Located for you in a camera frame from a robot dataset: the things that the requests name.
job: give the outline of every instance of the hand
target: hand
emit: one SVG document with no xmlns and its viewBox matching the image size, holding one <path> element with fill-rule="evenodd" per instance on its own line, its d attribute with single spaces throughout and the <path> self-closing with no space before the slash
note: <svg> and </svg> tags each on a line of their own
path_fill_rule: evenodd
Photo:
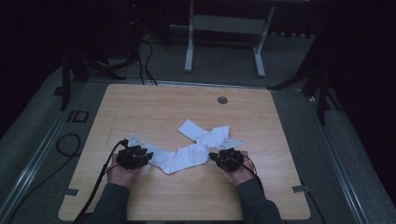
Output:
<svg viewBox="0 0 396 224">
<path fill-rule="evenodd" d="M 242 155 L 248 157 L 248 153 L 246 151 L 241 151 Z M 247 168 L 249 168 L 251 171 L 254 170 L 253 164 L 248 160 L 248 158 L 244 158 L 244 165 L 246 165 Z M 242 184 L 249 179 L 254 179 L 254 175 L 251 174 L 247 169 L 244 167 L 240 166 L 237 170 L 235 170 L 232 173 L 225 172 L 227 175 L 230 176 L 230 178 L 233 180 L 233 184 L 235 186 L 238 186 L 239 184 Z"/>
<path fill-rule="evenodd" d="M 130 189 L 134 183 L 134 177 L 137 176 L 141 168 L 135 170 L 126 170 L 122 168 L 116 161 L 118 155 L 119 154 L 113 155 L 111 158 L 111 166 L 107 168 L 107 183 L 121 185 Z"/>
</svg>

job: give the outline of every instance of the gray sleeve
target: gray sleeve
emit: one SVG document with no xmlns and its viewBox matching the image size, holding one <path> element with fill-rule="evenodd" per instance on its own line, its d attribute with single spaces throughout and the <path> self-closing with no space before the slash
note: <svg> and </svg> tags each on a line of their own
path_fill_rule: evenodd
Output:
<svg viewBox="0 0 396 224">
<path fill-rule="evenodd" d="M 130 191 L 120 185 L 106 184 L 87 224 L 125 224 Z"/>
<path fill-rule="evenodd" d="M 276 204 L 265 198 L 255 179 L 236 186 L 245 224 L 283 223 Z"/>
</svg>

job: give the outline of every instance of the cable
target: cable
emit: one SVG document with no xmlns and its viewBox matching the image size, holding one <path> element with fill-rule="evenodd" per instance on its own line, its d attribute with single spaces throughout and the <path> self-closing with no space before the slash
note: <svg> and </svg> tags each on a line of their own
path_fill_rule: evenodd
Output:
<svg viewBox="0 0 396 224">
<path fill-rule="evenodd" d="M 113 169 L 114 167 L 116 167 L 116 166 L 118 166 L 118 164 L 113 165 L 112 167 L 108 168 L 108 169 L 105 171 L 105 174 L 107 174 L 110 170 L 112 170 L 112 169 Z"/>
<path fill-rule="evenodd" d="M 60 147 L 59 147 L 59 143 L 61 142 L 62 139 L 68 137 L 68 136 L 75 136 L 78 140 L 78 146 L 76 147 L 76 150 L 73 154 L 67 154 L 61 151 Z M 78 135 L 76 135 L 75 133 L 69 133 L 66 134 L 64 136 L 62 136 L 61 138 L 58 139 L 57 143 L 56 143 L 56 148 L 58 149 L 58 152 L 60 152 L 62 155 L 68 157 L 69 159 L 67 159 L 67 161 L 61 166 L 59 167 L 55 172 L 53 172 L 51 175 L 49 175 L 46 179 L 44 179 L 40 184 L 38 184 L 36 187 L 34 187 L 32 190 L 30 190 L 23 198 L 22 200 L 18 203 L 18 205 L 15 207 L 14 211 L 11 214 L 11 217 L 8 220 L 8 223 L 12 222 L 12 219 L 15 217 L 15 215 L 17 214 L 18 210 L 21 208 L 22 204 L 36 191 L 38 190 L 41 186 L 43 186 L 49 179 L 51 179 L 54 175 L 56 175 L 60 170 L 62 170 L 67 163 L 69 163 L 73 158 L 75 158 L 76 156 L 79 156 L 81 153 L 78 153 L 79 147 L 81 146 L 81 139 L 79 138 Z"/>
<path fill-rule="evenodd" d="M 246 158 L 253 164 L 253 167 L 254 167 L 254 174 L 257 174 L 256 165 L 254 164 L 253 160 L 251 160 L 248 156 L 245 156 L 245 155 L 243 155 L 243 154 L 242 154 L 242 156 L 246 157 Z"/>
<path fill-rule="evenodd" d="M 305 186 L 305 183 L 304 183 L 304 181 L 303 181 L 301 178 L 300 178 L 300 182 Z M 320 209 L 319 209 L 319 206 L 318 206 L 317 202 L 314 200 L 314 197 L 312 197 L 311 192 L 307 192 L 307 194 L 308 194 L 309 198 L 311 198 L 312 203 L 314 204 L 314 206 L 317 208 L 322 223 L 323 223 L 323 224 L 326 224 L 326 221 L 325 221 L 325 219 L 324 219 L 324 217 L 323 217 L 323 214 L 321 213 L 321 211 L 320 211 Z"/>
<path fill-rule="evenodd" d="M 66 157 L 76 157 L 76 156 L 80 156 L 81 153 L 76 154 L 76 152 L 75 152 L 75 153 L 73 153 L 73 154 L 67 154 L 67 153 L 64 153 L 64 152 L 61 151 L 61 147 L 59 146 L 59 144 L 61 143 L 61 140 L 62 140 L 62 139 L 66 138 L 66 137 L 68 137 L 68 136 L 75 136 L 75 137 L 77 138 L 77 140 L 78 140 L 77 148 L 79 148 L 79 147 L 81 146 L 81 139 L 79 138 L 79 136 L 76 135 L 75 133 L 69 133 L 69 134 L 66 134 L 66 135 L 60 137 L 60 138 L 58 139 L 58 141 L 56 141 L 56 149 L 58 150 L 59 153 L 61 153 L 62 155 L 66 156 Z"/>
<path fill-rule="evenodd" d="M 117 147 L 118 147 L 120 144 L 123 144 L 124 146 L 126 146 L 126 145 L 128 144 L 128 140 L 124 139 L 124 140 L 119 141 L 119 142 L 113 147 L 113 149 L 111 150 L 110 155 L 108 155 L 107 161 L 106 161 L 106 163 L 103 165 L 102 171 L 100 172 L 100 174 L 99 174 L 99 176 L 98 176 L 98 179 L 96 180 L 96 183 L 95 183 L 95 186 L 93 187 L 93 190 L 92 190 L 92 193 L 91 193 L 90 198 L 89 198 L 88 201 L 85 203 L 84 207 L 81 209 L 81 211 L 79 212 L 78 216 L 76 217 L 76 219 L 75 219 L 75 221 L 74 221 L 73 223 L 78 223 L 78 220 L 84 216 L 85 212 L 87 211 L 88 207 L 90 206 L 90 204 L 91 204 L 91 202 L 92 202 L 92 200 L 93 200 L 93 198 L 94 198 L 94 196 L 95 196 L 95 194 L 96 194 L 96 191 L 99 189 L 99 185 L 100 185 L 100 183 L 102 182 L 102 178 L 103 178 L 103 176 L 106 174 L 106 168 L 107 168 L 107 166 L 108 166 L 108 163 L 110 162 L 111 157 L 112 157 L 113 154 L 114 154 L 114 151 L 116 151 Z"/>
<path fill-rule="evenodd" d="M 145 81 L 144 81 L 144 79 L 143 79 L 143 69 L 144 69 L 145 72 L 146 72 L 146 75 L 147 75 L 147 77 L 148 77 L 148 79 L 149 79 L 149 81 L 151 82 L 151 84 L 152 84 L 152 85 L 154 85 L 154 84 L 155 84 L 155 85 L 158 85 L 157 81 L 154 79 L 154 77 L 152 76 L 152 74 L 151 74 L 150 71 L 148 70 L 148 67 L 149 67 L 149 59 L 150 59 L 151 54 L 152 54 L 152 45 L 151 45 L 148 41 L 143 40 L 143 39 L 142 39 L 142 42 L 149 45 L 149 47 L 150 47 L 150 52 L 149 52 L 149 54 L 148 54 L 148 58 L 146 59 L 145 65 L 143 65 L 143 63 L 142 63 L 142 59 L 141 59 L 141 57 L 140 57 L 140 54 L 137 55 L 137 60 L 139 61 L 139 76 L 140 76 L 140 80 L 141 80 L 141 82 L 142 82 L 143 85 L 146 84 Z"/>
<path fill-rule="evenodd" d="M 146 59 L 146 64 L 145 64 L 145 66 L 144 66 L 145 71 L 146 71 L 146 75 L 148 76 L 148 78 L 149 78 L 151 81 L 154 82 L 155 85 L 158 85 L 157 82 L 155 81 L 154 77 L 152 76 L 152 74 L 151 74 L 150 71 L 148 70 L 148 68 L 149 68 L 149 59 L 150 59 L 151 54 L 152 54 L 152 45 L 151 45 L 148 41 L 146 41 L 146 40 L 144 40 L 144 39 L 142 39 L 142 43 L 145 43 L 145 44 L 149 45 L 149 48 L 150 48 L 150 51 L 149 51 L 149 54 L 148 54 L 148 58 Z"/>
</svg>

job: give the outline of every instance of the wooden table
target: wooden table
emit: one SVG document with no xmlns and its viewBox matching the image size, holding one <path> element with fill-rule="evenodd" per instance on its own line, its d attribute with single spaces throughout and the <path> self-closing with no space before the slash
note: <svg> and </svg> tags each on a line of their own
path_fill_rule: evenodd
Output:
<svg viewBox="0 0 396 224">
<path fill-rule="evenodd" d="M 218 103 L 220 96 L 227 97 L 226 105 Z M 79 195 L 64 197 L 59 218 L 76 218 L 120 140 L 134 133 L 152 145 L 176 151 L 192 144 L 177 131 L 186 119 L 208 131 L 229 125 L 230 138 L 246 141 L 236 149 L 247 150 L 267 198 L 276 203 L 282 218 L 309 218 L 304 194 L 291 188 L 301 183 L 269 91 L 122 84 L 106 90 L 69 186 L 79 189 Z M 95 207 L 105 184 L 106 178 L 87 212 Z M 241 220 L 242 216 L 231 179 L 209 160 L 172 175 L 145 166 L 131 191 L 128 219 Z"/>
</svg>

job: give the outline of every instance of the metal frame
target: metal frame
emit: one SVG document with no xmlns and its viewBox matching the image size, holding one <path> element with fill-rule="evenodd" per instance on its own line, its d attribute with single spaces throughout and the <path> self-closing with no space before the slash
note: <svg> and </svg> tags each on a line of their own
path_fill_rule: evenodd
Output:
<svg viewBox="0 0 396 224">
<path fill-rule="evenodd" d="M 192 71 L 192 59 L 194 53 L 193 33 L 194 30 L 209 30 L 219 32 L 233 32 L 242 34 L 260 35 L 259 45 L 253 48 L 254 60 L 256 62 L 257 74 L 265 77 L 264 66 L 262 65 L 262 46 L 273 18 L 275 7 L 270 7 L 266 20 L 254 20 L 244 18 L 229 18 L 218 16 L 206 16 L 194 14 L 194 0 L 190 0 L 190 21 L 189 21 L 189 45 L 187 46 L 185 72 Z"/>
</svg>

